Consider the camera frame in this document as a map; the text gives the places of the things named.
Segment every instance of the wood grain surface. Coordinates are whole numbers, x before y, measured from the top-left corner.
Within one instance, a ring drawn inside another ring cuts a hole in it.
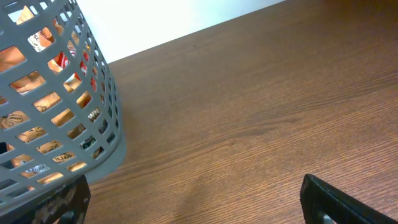
[[[398,220],[397,1],[287,0],[110,66],[127,154],[87,223],[304,223],[304,174]]]

